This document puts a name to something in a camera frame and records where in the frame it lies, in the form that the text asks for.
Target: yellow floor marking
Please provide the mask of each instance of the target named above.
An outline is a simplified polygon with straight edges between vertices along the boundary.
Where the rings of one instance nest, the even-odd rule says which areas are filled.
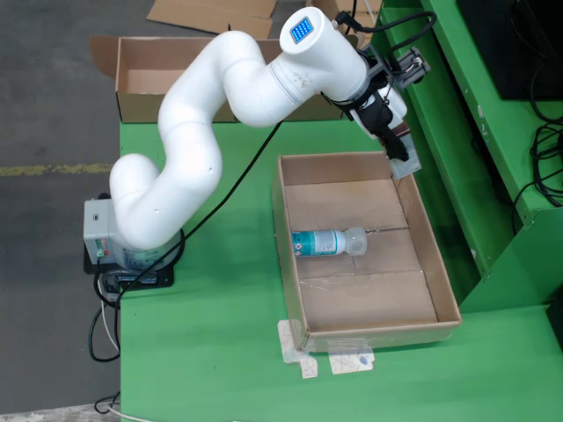
[[[80,174],[80,173],[109,173],[112,164],[77,164],[77,165],[20,165],[16,167],[1,167],[2,176],[42,176],[44,174]]]

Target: green workbench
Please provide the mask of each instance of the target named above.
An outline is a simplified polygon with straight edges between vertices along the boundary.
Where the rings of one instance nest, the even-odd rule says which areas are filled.
[[[230,201],[189,240],[174,286],[124,296],[126,413],[243,422],[496,422],[563,414],[563,354],[542,305],[563,280],[563,209],[530,188],[516,214],[523,228],[514,235],[511,207],[494,196],[463,107],[512,199],[530,181],[528,149],[541,122],[525,101],[498,98],[455,0],[385,4],[383,21],[422,9],[438,14],[435,37],[416,42],[432,71],[404,99],[422,163],[415,177],[464,322],[441,344],[375,350],[370,372],[333,375],[326,355],[317,354],[318,378],[303,380],[298,365],[283,363],[277,322],[287,312],[271,205],[276,158],[379,149],[345,120],[287,122]],[[421,25],[397,26],[374,43],[384,51]],[[542,107],[563,113],[561,103]],[[215,124],[223,178],[186,229],[227,193],[269,130]],[[156,125],[121,125],[121,154],[131,152],[164,165]]]
[[[415,139],[423,139],[416,119],[409,124]],[[215,126],[223,178],[187,229],[226,194],[269,133],[236,123]],[[563,413],[563,355],[541,306],[465,313],[446,342],[376,350],[370,372],[333,375],[319,354],[318,378],[303,380],[298,365],[283,363],[277,322],[287,312],[271,208],[275,160],[376,148],[344,120],[281,126],[227,205],[190,239],[175,284],[124,296],[124,412],[156,421],[243,422],[496,422]],[[121,154],[130,152],[162,167],[156,125],[121,125]],[[477,269],[424,139],[419,152],[424,169],[417,182],[456,285]]]

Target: open cardboard box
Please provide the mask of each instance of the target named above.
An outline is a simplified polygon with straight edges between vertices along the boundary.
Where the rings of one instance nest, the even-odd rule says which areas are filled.
[[[93,36],[96,67],[115,79],[121,121],[154,123],[166,92],[212,38],[143,38]],[[257,41],[266,63],[282,51],[278,40]],[[286,120],[338,120],[340,109],[315,95]],[[214,121],[236,121],[228,104]]]
[[[273,189],[295,345],[355,351],[444,340],[461,316],[413,175],[383,152],[280,156]],[[292,231],[363,227],[364,256],[296,258]]]

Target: sticker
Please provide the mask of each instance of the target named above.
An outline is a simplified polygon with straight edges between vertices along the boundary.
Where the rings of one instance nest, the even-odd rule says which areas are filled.
[[[376,357],[371,349],[360,349],[355,353],[328,353],[333,374],[371,371]]]
[[[316,378],[318,376],[318,363],[315,358],[307,352],[296,349],[289,327],[289,320],[283,319],[278,321],[278,334],[280,335],[281,356],[283,363],[298,363],[301,368],[301,376],[303,379]]]
[[[158,249],[153,249],[152,251],[131,251],[130,249],[123,248],[125,265],[132,270],[142,270],[151,266],[161,255],[162,253]]]

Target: black monitor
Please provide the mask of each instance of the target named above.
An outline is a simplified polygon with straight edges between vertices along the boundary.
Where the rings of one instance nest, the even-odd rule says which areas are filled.
[[[505,99],[563,99],[563,2],[457,0],[497,91]]]

